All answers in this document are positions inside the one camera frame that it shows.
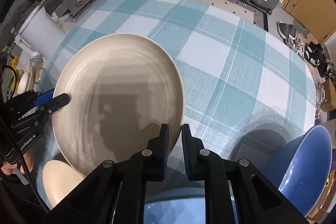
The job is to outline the person's left hand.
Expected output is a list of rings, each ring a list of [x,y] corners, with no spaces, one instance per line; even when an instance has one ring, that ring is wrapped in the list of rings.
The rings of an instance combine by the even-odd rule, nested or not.
[[[29,169],[29,172],[31,172],[34,167],[34,158],[33,158],[32,152],[27,151],[23,156],[24,156],[26,165]],[[18,168],[17,165],[18,165],[18,162],[12,165],[12,164],[9,164],[7,161],[3,161],[3,166],[1,167],[1,171],[5,175],[10,176],[12,173],[14,173],[14,168]]]

